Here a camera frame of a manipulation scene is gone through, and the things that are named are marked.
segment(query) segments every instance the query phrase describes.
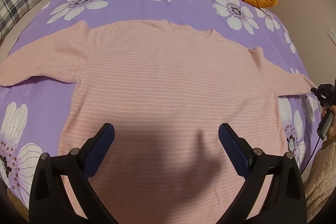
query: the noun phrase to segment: bed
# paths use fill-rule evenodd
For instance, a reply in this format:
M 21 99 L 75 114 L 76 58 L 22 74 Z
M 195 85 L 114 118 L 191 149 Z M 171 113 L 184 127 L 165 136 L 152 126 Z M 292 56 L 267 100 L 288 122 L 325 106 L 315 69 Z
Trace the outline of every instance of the bed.
M 34 6 L 5 37 L 0 51 L 1 59 L 8 52 L 12 54 L 30 42 L 72 26 L 80 20 L 85 20 L 94 28 L 122 20 L 165 19 L 178 25 L 190 25 L 197 30 L 214 28 L 223 37 L 245 47 L 262 47 L 265 58 L 284 70 L 307 75 L 281 21 L 267 10 L 257 9 L 240 0 L 104 0 L 107 4 L 103 5 L 91 1 L 91 5 L 96 5 L 95 9 L 90 9 L 92 6 L 87 3 L 80 12 L 77 9 L 67 16 L 69 11 L 61 8 L 71 1 L 73 0 L 42 0 Z M 229 23 L 227 19 L 230 12 L 223 14 L 220 10 L 225 4 L 231 5 L 243 17 Z M 86 15 L 88 10 L 92 12 L 90 16 Z M 51 156 L 58 155 L 60 133 L 68 117 L 74 88 L 74 84 L 65 84 L 42 76 L 30 78 L 11 88 L 0 87 L 0 103 L 4 106 L 0 111 L 0 121 L 3 126 L 6 121 L 13 119 L 13 116 L 9 118 L 6 108 L 10 108 L 15 113 L 14 116 L 20 118 L 14 119 L 16 122 L 24 124 L 20 129 L 20 138 L 10 140 L 13 143 L 13 153 L 7 152 L 2 143 L 4 140 L 0 140 L 0 154 L 2 152 L 7 156 L 6 167 L 9 166 L 7 163 L 15 163 L 21 170 L 26 170 L 20 183 L 15 176 L 7 176 L 7 183 L 11 181 L 11 185 L 20 185 L 20 190 L 18 187 L 11 187 L 11 191 L 26 206 L 36 158 L 42 151 L 47 151 Z M 285 113 L 284 128 L 295 128 L 291 133 L 284 132 L 283 137 L 288 150 L 294 154 L 302 170 L 318 139 L 318 102 L 312 95 L 289 96 L 282 98 L 281 107 Z

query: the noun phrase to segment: electrical outlet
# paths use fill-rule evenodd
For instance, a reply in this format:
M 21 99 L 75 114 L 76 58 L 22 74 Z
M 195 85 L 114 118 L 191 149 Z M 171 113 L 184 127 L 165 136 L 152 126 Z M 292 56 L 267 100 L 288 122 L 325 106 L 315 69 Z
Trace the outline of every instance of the electrical outlet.
M 330 28 L 328 35 L 331 38 L 331 40 L 334 42 L 334 44 L 336 45 L 336 32 L 333 27 Z

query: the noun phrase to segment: pink striped shirt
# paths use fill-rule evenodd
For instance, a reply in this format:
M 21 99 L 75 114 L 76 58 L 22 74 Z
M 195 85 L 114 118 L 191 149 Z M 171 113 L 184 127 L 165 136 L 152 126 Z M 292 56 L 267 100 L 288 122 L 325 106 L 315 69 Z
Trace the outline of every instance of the pink striped shirt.
M 219 125 L 228 122 L 252 147 L 283 155 L 277 96 L 314 86 L 268 62 L 261 48 L 150 20 L 94 29 L 81 21 L 0 65 L 3 86 L 34 75 L 76 83 L 60 155 L 105 122 L 114 125 L 115 141 L 90 183 L 120 224 L 216 223 L 244 182 L 219 142 Z

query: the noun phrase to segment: purple blanket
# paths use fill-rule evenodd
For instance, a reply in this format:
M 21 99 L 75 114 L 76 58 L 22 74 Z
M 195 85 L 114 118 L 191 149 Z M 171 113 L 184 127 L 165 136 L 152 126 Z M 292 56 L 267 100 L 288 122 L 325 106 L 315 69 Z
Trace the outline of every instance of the purple blanket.
M 240 0 L 52 0 L 22 32 L 11 53 L 80 20 L 95 28 L 135 19 L 213 28 L 245 47 L 262 47 L 266 59 L 288 72 L 307 75 L 281 21 Z M 58 154 L 74 87 L 46 77 L 32 77 L 10 88 L 0 86 L 0 177 L 27 207 L 39 155 Z M 301 169 L 318 139 L 317 103 L 313 95 L 279 99 L 288 149 Z

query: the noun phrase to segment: beige wall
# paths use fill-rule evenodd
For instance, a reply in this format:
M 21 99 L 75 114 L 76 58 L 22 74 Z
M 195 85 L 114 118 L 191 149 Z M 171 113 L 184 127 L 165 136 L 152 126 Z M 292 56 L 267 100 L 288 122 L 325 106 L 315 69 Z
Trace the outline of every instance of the beige wall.
M 332 25 L 336 30 L 336 0 L 279 0 L 270 11 L 291 34 L 311 80 L 334 83 L 336 46 L 327 33 Z

